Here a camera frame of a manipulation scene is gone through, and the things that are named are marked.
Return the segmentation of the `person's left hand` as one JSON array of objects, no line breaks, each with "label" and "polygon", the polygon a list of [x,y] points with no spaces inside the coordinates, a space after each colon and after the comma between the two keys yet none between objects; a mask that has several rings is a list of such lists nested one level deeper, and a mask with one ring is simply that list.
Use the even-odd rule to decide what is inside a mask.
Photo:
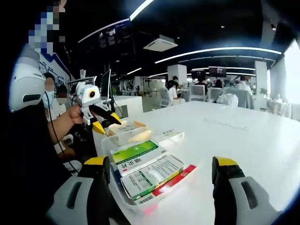
[{"label": "person's left hand", "polygon": [[83,116],[79,105],[71,106],[68,113],[73,124],[83,124]]}]

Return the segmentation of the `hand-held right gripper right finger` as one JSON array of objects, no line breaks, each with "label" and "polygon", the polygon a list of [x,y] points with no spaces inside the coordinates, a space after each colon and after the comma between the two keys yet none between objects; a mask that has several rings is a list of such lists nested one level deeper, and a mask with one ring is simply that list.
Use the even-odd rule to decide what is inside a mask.
[{"label": "hand-held right gripper right finger", "polygon": [[271,225],[281,214],[267,191],[230,158],[212,158],[216,225]]}]

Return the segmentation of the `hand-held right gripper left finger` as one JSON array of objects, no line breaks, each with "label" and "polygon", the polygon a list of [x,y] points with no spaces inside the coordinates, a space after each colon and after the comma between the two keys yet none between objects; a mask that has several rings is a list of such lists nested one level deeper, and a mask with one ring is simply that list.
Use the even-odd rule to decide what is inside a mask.
[{"label": "hand-held right gripper left finger", "polygon": [[108,224],[109,183],[109,157],[88,159],[79,175],[70,177],[56,191],[46,217],[53,225]]}]

